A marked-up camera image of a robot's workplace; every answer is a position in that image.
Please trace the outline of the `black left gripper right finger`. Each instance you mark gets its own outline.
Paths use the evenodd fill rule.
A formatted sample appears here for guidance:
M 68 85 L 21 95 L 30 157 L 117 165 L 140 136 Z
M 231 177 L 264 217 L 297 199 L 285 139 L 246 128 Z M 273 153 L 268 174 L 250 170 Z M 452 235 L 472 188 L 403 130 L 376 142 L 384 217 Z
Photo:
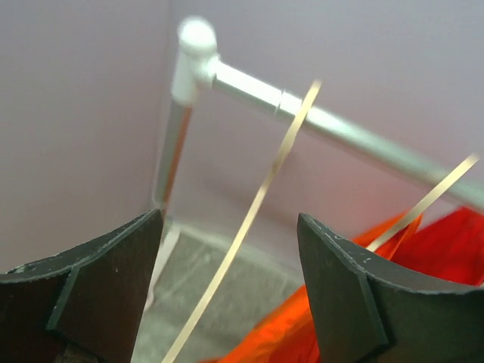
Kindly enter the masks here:
M 322 362 L 481 362 L 483 290 L 390 262 L 310 215 L 299 257 Z

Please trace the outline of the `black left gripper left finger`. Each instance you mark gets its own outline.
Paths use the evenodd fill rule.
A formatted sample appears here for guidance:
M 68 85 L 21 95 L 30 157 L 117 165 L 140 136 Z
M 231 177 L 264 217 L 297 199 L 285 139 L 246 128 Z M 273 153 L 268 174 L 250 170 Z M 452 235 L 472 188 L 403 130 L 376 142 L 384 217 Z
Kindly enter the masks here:
M 54 362 L 71 348 L 129 362 L 163 231 L 158 209 L 1 275 L 1 360 Z

